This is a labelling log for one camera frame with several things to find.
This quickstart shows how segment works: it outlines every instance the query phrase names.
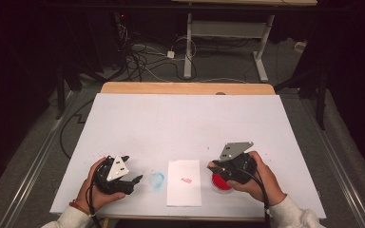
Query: white sleeve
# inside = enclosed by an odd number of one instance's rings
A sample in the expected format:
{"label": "white sleeve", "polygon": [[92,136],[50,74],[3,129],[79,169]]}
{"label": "white sleeve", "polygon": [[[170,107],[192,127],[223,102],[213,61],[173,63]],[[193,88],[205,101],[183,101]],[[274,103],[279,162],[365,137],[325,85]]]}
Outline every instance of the white sleeve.
{"label": "white sleeve", "polygon": [[58,220],[47,223],[43,228],[80,228],[86,227],[89,221],[90,217],[84,212],[68,206]]}
{"label": "white sleeve", "polygon": [[323,227],[319,224],[316,213],[310,209],[300,209],[296,203],[289,197],[279,204],[270,207],[270,212],[278,227],[305,227],[315,228]]}

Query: floor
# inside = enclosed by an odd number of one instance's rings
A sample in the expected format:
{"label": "floor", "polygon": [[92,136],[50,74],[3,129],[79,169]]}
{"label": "floor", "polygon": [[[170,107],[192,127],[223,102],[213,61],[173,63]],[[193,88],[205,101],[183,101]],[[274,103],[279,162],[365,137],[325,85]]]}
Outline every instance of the floor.
{"label": "floor", "polygon": [[[193,58],[196,77],[191,82],[260,83],[251,58],[259,44],[257,40],[201,39],[197,42],[197,54]],[[293,50],[295,43],[289,39],[278,45],[267,45],[262,61],[272,86],[289,79],[295,70],[301,56]],[[179,79],[183,75],[183,62],[164,60],[170,47],[142,41],[133,49],[139,63],[145,63],[145,69],[139,74],[136,64],[130,61],[130,74],[126,72],[115,81],[128,78],[134,81],[142,78],[143,82],[183,81]],[[183,58],[180,47],[174,50],[175,59]],[[103,75],[115,70],[109,66]],[[83,130],[91,106],[89,101],[101,88],[86,75],[81,75],[81,80],[83,89],[67,94],[67,109],[60,120],[55,119],[57,100],[56,94],[52,94],[51,106],[30,129],[3,174],[0,227],[41,227],[58,218],[49,213],[49,208],[67,169],[67,156],[71,156]],[[296,89],[283,89],[279,95],[328,217],[321,224],[365,227],[365,161],[329,93],[325,131],[319,130],[314,120],[313,99],[301,100]]]}

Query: table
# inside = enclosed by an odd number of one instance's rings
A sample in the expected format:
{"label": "table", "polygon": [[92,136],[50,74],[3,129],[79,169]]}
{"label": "table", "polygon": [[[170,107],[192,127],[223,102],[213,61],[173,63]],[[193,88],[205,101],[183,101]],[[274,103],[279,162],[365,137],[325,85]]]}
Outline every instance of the table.
{"label": "table", "polygon": [[[206,168],[225,143],[249,140],[255,142],[253,149],[268,151],[261,155],[299,206],[312,208],[325,218],[279,96],[274,95],[270,85],[236,84],[105,84],[96,97],[50,212],[62,213],[79,190],[75,183],[83,181],[93,162],[106,155],[128,155],[130,178],[141,174],[144,177],[131,196],[105,206],[100,216],[263,220],[262,203],[244,193],[220,194],[213,190],[211,172]],[[159,174],[166,185],[168,162],[177,160],[201,163],[201,207],[167,207],[166,188],[151,185],[151,177]],[[297,168],[295,175],[287,168],[287,162]]]}
{"label": "table", "polygon": [[[317,0],[173,0],[187,2],[191,6],[197,3],[222,3],[240,5],[288,5],[290,7],[315,6]],[[275,15],[269,15],[266,23],[243,23],[243,22],[220,22],[220,21],[194,21],[192,13],[188,13],[186,32],[186,52],[184,62],[184,74],[186,79],[191,78],[192,66],[192,36],[218,36],[218,37],[238,37],[238,38],[260,38],[259,50],[253,52],[253,58],[259,73],[259,78],[263,83],[268,82],[265,68],[261,57],[268,41],[269,32],[272,28]]]}

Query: dark background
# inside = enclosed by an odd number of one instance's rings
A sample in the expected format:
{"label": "dark background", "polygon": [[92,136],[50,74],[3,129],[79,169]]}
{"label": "dark background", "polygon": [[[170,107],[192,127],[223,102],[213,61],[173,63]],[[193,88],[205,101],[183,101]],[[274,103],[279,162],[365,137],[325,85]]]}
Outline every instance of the dark background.
{"label": "dark background", "polygon": [[[270,40],[279,42],[291,37],[309,41],[296,74],[316,62],[327,61],[328,88],[365,158],[365,1],[353,3],[352,13],[324,16],[317,24],[313,17],[277,16]],[[325,0],[318,4],[342,7],[350,3]],[[59,63],[71,60],[88,70],[102,71],[105,61],[101,50],[114,52],[117,47],[115,42],[110,48],[96,46],[100,37],[91,25],[103,21],[102,26],[111,29],[106,17],[100,13],[70,13],[64,17],[39,9],[33,0],[0,0],[0,175],[30,126],[48,107]],[[171,12],[131,14],[128,20],[134,29],[170,42],[185,31],[185,16]],[[68,83],[77,87],[80,71],[66,70]],[[310,82],[312,78],[297,86]]]}

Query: small white paper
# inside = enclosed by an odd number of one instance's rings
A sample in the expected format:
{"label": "small white paper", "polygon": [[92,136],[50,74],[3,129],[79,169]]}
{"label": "small white paper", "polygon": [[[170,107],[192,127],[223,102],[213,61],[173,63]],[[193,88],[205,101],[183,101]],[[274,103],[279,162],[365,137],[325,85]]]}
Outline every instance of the small white paper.
{"label": "small white paper", "polygon": [[200,161],[168,163],[167,206],[202,206]]}

